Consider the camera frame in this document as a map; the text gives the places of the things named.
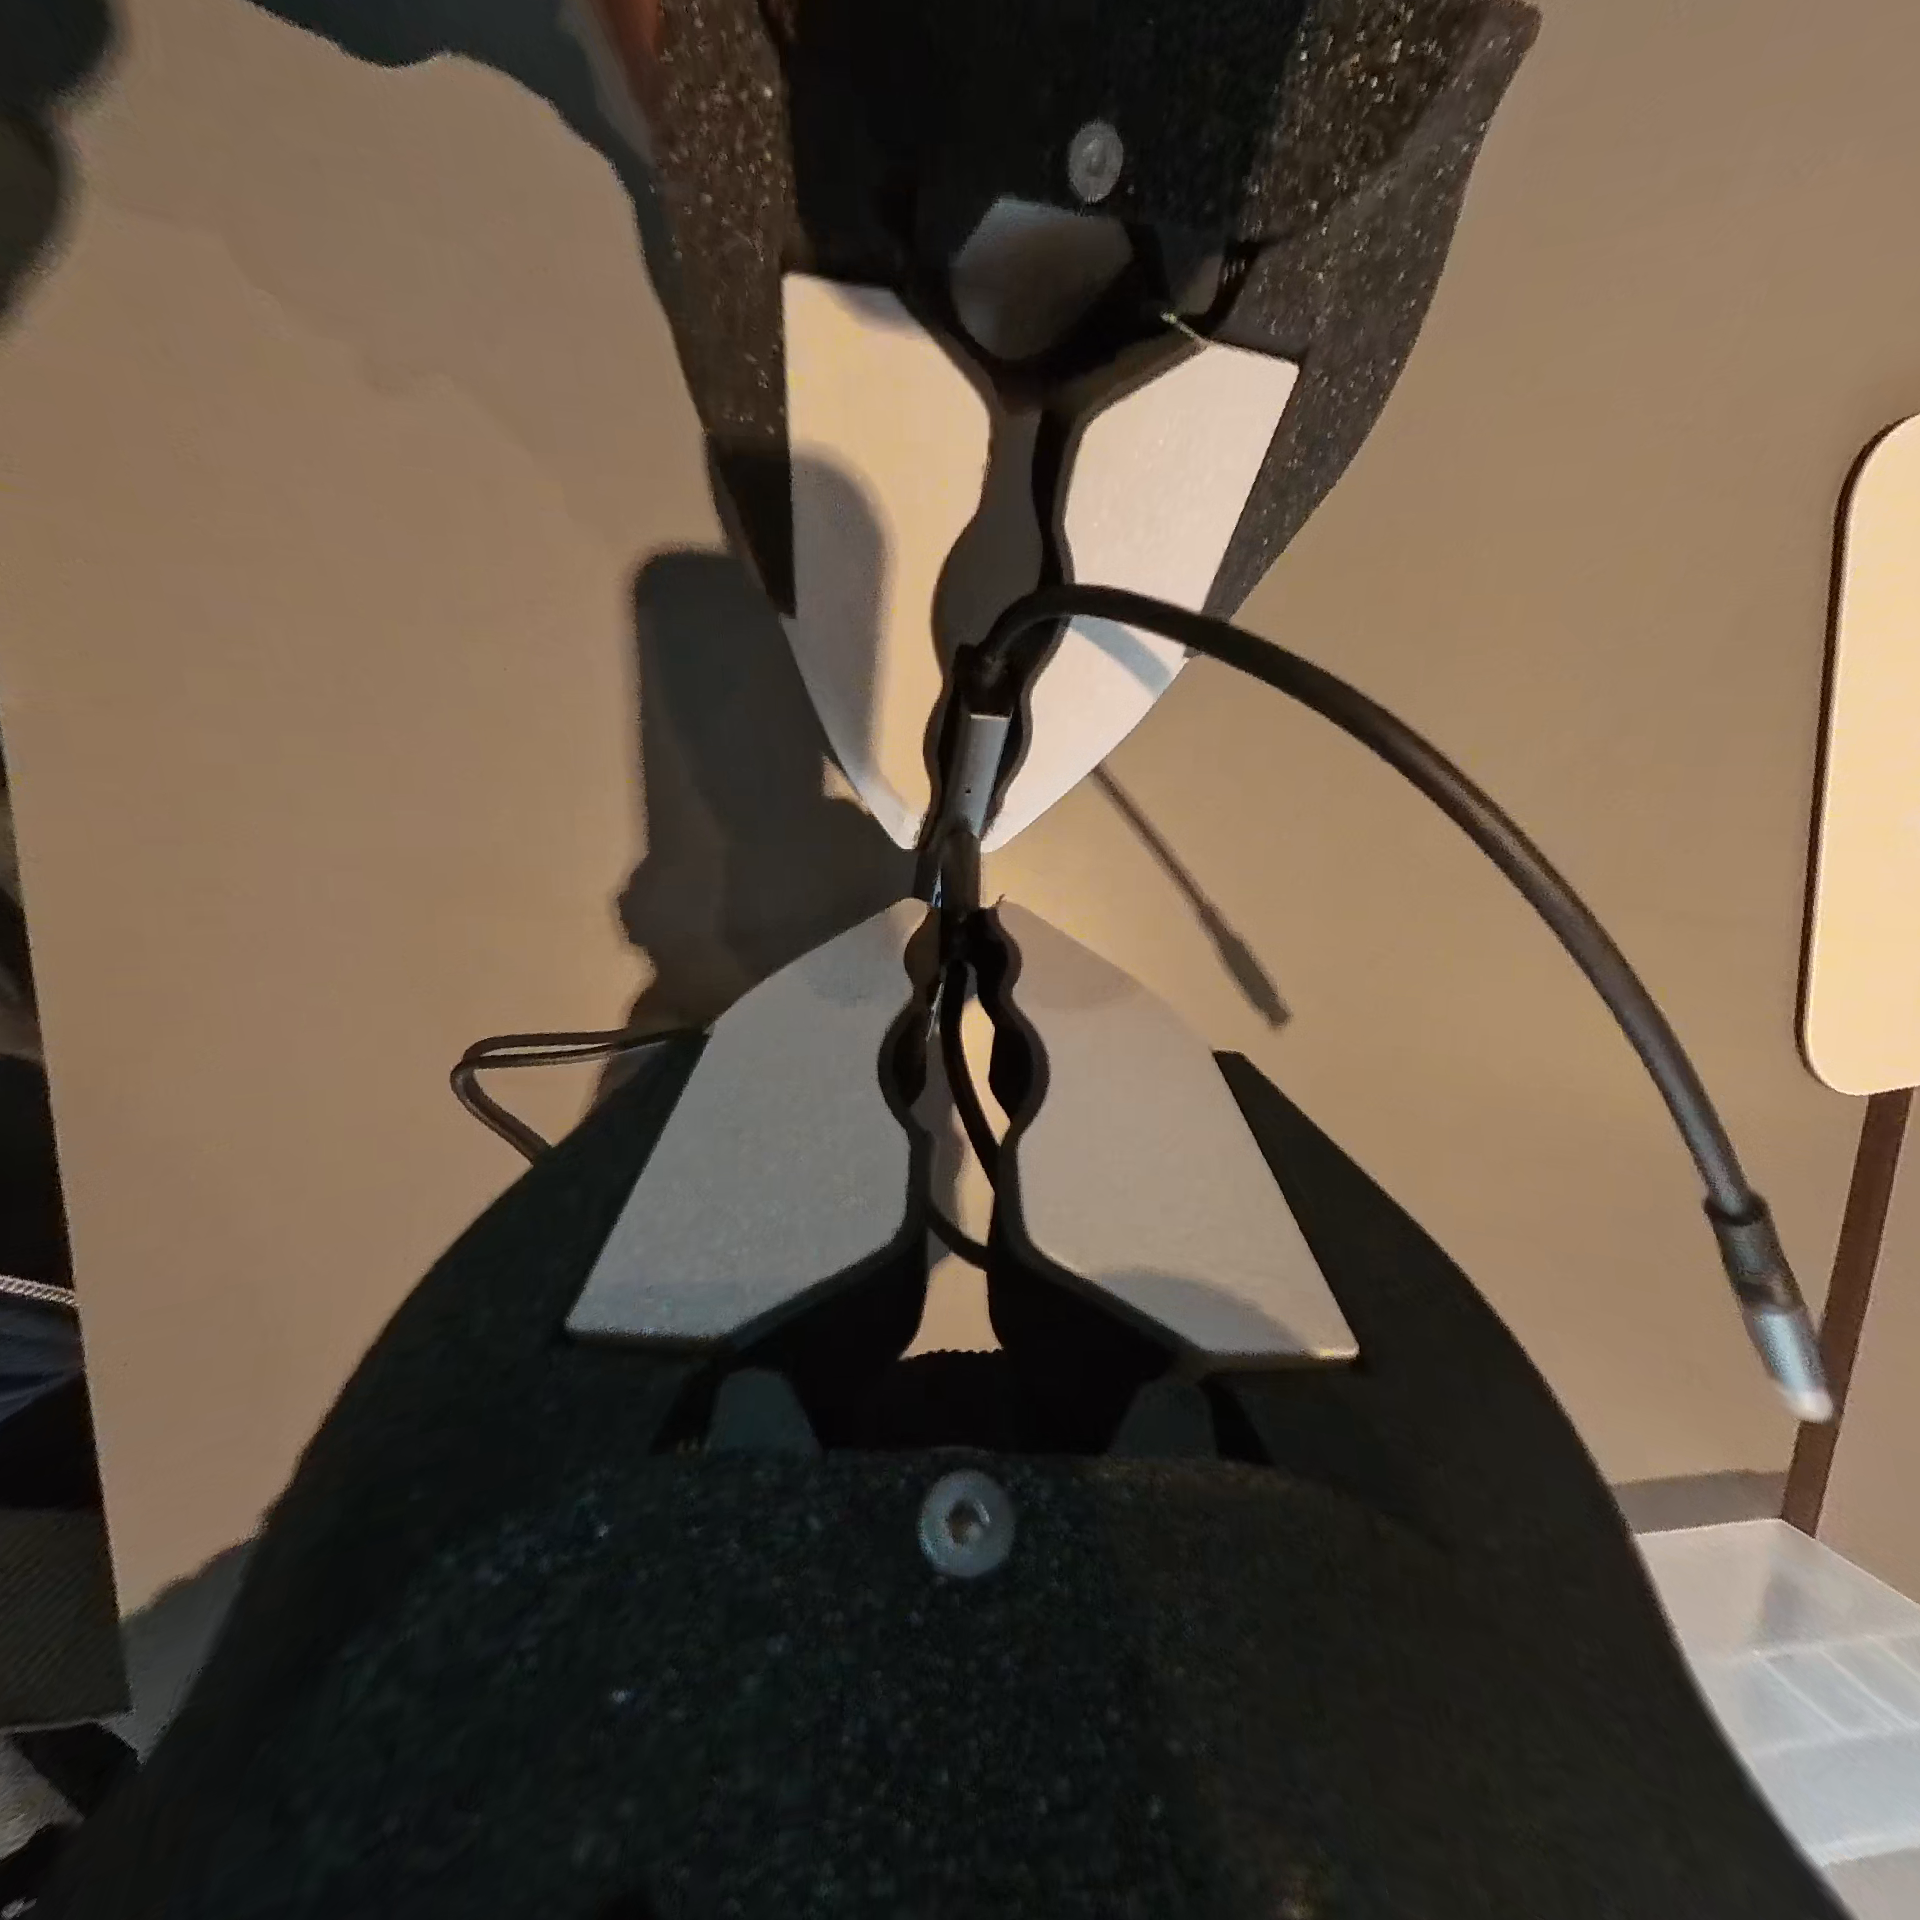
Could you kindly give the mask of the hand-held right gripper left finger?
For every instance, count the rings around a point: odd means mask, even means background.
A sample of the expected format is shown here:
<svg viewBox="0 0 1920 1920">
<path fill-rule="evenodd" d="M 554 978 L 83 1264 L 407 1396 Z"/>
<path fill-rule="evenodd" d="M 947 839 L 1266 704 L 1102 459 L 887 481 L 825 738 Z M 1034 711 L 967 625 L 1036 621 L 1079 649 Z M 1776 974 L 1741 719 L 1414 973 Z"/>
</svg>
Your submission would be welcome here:
<svg viewBox="0 0 1920 1920">
<path fill-rule="evenodd" d="M 567 1307 L 576 1342 L 887 1367 L 925 1316 L 925 983 L 938 921 L 892 900 L 711 1025 Z"/>
</svg>

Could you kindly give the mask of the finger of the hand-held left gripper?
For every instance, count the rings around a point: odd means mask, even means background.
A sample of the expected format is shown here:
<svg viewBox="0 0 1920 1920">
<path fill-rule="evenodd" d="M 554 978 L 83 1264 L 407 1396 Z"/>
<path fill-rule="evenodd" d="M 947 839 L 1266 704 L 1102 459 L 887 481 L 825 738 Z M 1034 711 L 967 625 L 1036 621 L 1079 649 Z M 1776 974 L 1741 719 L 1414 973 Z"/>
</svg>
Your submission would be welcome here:
<svg viewBox="0 0 1920 1920">
<path fill-rule="evenodd" d="M 1084 420 L 1061 504 L 1064 580 L 1202 611 L 1294 397 L 1300 367 L 1190 345 Z M 1161 700 L 1186 646 L 1075 618 L 1022 707 L 1022 754 L 981 846 L 1001 849 L 1079 785 Z"/>
<path fill-rule="evenodd" d="M 978 516 L 993 417 L 897 295 L 782 278 L 792 614 L 782 632 L 839 772 L 909 849 L 947 671 L 934 599 Z"/>
</svg>

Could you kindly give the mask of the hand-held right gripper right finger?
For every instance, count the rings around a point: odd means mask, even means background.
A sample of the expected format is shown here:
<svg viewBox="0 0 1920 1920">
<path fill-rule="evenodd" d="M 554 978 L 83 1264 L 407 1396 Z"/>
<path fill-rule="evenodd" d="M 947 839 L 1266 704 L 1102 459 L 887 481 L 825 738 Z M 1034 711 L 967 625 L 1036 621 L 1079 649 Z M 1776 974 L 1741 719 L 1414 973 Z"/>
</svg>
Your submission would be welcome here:
<svg viewBox="0 0 1920 1920">
<path fill-rule="evenodd" d="M 1017 1261 L 1206 1373 L 1345 1367 L 1356 1335 L 1212 1046 L 1116 963 L 978 915 Z"/>
</svg>

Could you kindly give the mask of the clear plastic bin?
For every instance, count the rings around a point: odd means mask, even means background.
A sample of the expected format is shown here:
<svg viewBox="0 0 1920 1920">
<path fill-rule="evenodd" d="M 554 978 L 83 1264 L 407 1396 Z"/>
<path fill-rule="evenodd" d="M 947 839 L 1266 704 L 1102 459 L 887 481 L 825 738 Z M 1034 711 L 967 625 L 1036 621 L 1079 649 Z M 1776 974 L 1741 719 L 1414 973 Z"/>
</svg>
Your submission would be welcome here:
<svg viewBox="0 0 1920 1920">
<path fill-rule="evenodd" d="M 1917 1851 L 1917 1601 L 1784 1522 L 1636 1533 L 1741 1764 L 1823 1866 Z"/>
</svg>

